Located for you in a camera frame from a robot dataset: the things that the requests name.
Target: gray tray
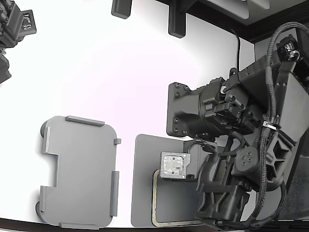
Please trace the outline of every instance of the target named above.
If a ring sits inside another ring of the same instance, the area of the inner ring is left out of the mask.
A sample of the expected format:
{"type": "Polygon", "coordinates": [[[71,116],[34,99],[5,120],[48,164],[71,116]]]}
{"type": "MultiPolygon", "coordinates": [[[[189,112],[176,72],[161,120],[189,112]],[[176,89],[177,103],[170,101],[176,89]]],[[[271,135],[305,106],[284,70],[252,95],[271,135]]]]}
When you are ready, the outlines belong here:
{"type": "Polygon", "coordinates": [[[104,122],[56,116],[41,128],[43,153],[57,156],[56,185],[41,186],[38,216],[47,224],[99,229],[117,216],[114,129],[104,122]]]}

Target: white surface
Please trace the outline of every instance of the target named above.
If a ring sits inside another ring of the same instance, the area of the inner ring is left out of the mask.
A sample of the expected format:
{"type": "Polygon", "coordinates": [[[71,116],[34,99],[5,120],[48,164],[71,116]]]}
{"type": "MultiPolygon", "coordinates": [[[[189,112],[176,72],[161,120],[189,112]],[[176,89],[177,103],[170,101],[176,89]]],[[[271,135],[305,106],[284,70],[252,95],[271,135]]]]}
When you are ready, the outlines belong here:
{"type": "MultiPolygon", "coordinates": [[[[113,126],[120,171],[118,217],[132,227],[134,144],[138,134],[166,136],[168,86],[191,89],[227,78],[236,65],[234,35],[187,16],[187,35],[168,35],[168,6],[134,0],[131,17],[111,15],[112,0],[18,0],[38,28],[7,50],[12,78],[0,86],[0,218],[40,222],[40,186],[53,186],[55,159],[43,155],[40,128],[53,116],[79,116],[113,126]]],[[[241,67],[254,62],[242,41],[241,67]]]]}

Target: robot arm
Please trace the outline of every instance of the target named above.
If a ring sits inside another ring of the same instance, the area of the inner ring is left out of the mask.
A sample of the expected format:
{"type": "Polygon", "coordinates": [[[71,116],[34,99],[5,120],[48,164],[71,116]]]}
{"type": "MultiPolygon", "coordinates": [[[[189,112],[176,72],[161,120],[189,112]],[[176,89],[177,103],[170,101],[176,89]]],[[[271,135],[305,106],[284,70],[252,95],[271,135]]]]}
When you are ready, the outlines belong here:
{"type": "Polygon", "coordinates": [[[35,33],[32,10],[21,11],[14,1],[0,0],[0,84],[11,78],[4,50],[15,47],[25,36],[35,33]]]}
{"type": "MultiPolygon", "coordinates": [[[[308,33],[303,25],[286,24],[271,43],[291,25],[308,33]]],[[[279,215],[286,197],[283,172],[294,161],[292,148],[309,127],[308,55],[290,35],[277,44],[277,51],[269,49],[246,69],[231,69],[227,80],[220,77],[196,90],[169,85],[167,134],[193,138],[184,154],[198,160],[195,167],[201,165],[192,172],[189,162],[173,164],[177,154],[165,154],[160,176],[197,181],[202,200],[196,217],[202,222],[219,228],[258,228],[279,215]],[[256,137],[248,143],[245,137],[250,134],[256,137]],[[214,142],[222,135],[228,135],[228,141],[218,150],[214,142]],[[239,146],[231,150],[234,139],[239,146]],[[190,150],[194,145],[202,151],[190,150]],[[277,188],[282,192],[278,209],[256,221],[265,192],[277,188]],[[252,189],[259,192],[257,205],[249,219],[240,222],[252,189]]]]}

